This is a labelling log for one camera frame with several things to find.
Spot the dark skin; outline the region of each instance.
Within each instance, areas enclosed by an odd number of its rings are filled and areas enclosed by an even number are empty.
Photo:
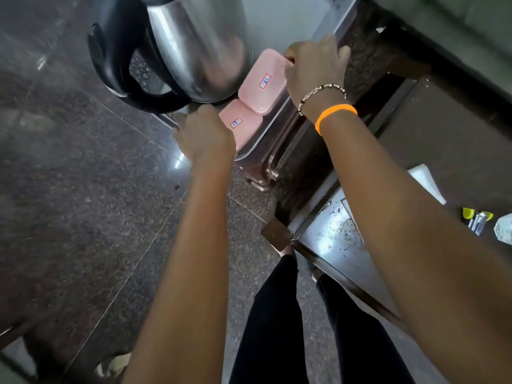
[[[286,76],[296,105],[319,85],[343,85],[350,49],[338,51],[334,37],[295,43],[285,55],[295,62]],[[316,122],[339,103],[339,91],[322,90],[303,113]],[[176,136],[193,164],[192,184],[125,384],[221,381],[225,194],[234,158],[233,135],[226,131],[213,108],[204,106]],[[375,266],[427,357],[453,383],[512,382],[509,266],[397,166],[355,114],[330,115],[320,132]]]

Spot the black pants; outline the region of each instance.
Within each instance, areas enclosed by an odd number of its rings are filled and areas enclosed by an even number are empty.
[[[297,259],[283,256],[256,294],[230,384],[308,383],[297,274]],[[331,277],[321,276],[317,288],[336,336],[344,384],[414,382],[378,320]]]

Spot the electric kettle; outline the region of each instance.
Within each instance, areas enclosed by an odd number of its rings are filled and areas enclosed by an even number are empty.
[[[225,100],[252,62],[241,0],[97,0],[87,44],[106,87],[154,114]],[[171,91],[139,85],[129,71],[136,50]]]

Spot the black kettle handle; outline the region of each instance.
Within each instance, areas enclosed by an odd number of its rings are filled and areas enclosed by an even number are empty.
[[[97,0],[87,44],[99,77],[124,102],[155,114],[170,113],[190,103],[163,63],[141,0]],[[157,95],[142,89],[129,71],[136,49],[172,91]]]

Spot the orange wristband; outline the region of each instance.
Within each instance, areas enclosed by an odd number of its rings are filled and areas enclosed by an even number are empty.
[[[349,104],[335,105],[335,106],[331,106],[331,107],[325,109],[322,112],[322,114],[320,115],[320,117],[318,117],[318,120],[315,123],[315,129],[317,130],[317,132],[320,136],[322,135],[320,133],[320,122],[322,122],[322,120],[325,117],[327,117],[328,115],[332,115],[334,112],[336,112],[338,110],[348,110],[348,111],[353,112],[355,115],[357,115],[357,110],[352,105],[349,105]]]

